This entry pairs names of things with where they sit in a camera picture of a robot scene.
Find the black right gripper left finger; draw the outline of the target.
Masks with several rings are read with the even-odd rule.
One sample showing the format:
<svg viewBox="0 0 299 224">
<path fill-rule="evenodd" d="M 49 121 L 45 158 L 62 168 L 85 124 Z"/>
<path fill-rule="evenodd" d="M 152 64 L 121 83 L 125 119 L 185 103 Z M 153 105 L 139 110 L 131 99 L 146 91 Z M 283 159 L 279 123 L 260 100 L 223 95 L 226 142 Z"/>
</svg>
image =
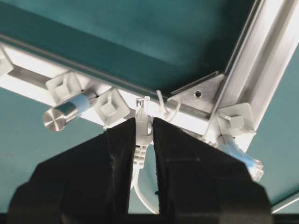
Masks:
<svg viewBox="0 0 299 224">
<path fill-rule="evenodd" d="M 123 224 L 135 149 L 135 119 L 37 165 L 15 191 L 9 224 Z"/>
</svg>

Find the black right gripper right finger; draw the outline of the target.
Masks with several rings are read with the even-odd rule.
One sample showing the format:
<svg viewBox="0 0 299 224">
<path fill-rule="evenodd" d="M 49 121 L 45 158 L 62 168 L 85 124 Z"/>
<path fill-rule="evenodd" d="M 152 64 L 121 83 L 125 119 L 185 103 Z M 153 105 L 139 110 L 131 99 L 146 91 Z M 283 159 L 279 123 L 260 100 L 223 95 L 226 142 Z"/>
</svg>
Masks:
<svg viewBox="0 0 299 224">
<path fill-rule="evenodd" d="M 159 212 L 175 224 L 270 224 L 265 189 L 241 161 L 154 118 Z"/>
</svg>

